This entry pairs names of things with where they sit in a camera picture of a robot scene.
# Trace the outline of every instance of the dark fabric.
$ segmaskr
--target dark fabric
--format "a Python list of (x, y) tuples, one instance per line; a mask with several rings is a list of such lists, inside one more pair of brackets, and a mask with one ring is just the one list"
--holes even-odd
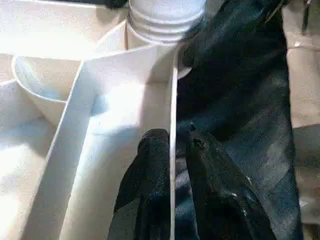
[(190, 132), (186, 163), (201, 240), (275, 240), (249, 179), (209, 133)]
[(108, 239), (168, 240), (170, 212), (169, 136), (152, 129), (121, 181)]
[[(257, 186), (254, 194), (276, 238), (303, 239), (279, 4), (227, 0), (185, 52), (192, 71), (177, 90), (177, 240), (199, 239), (184, 163), (190, 123), (215, 136)], [(190, 229), (188, 236), (184, 229)]]

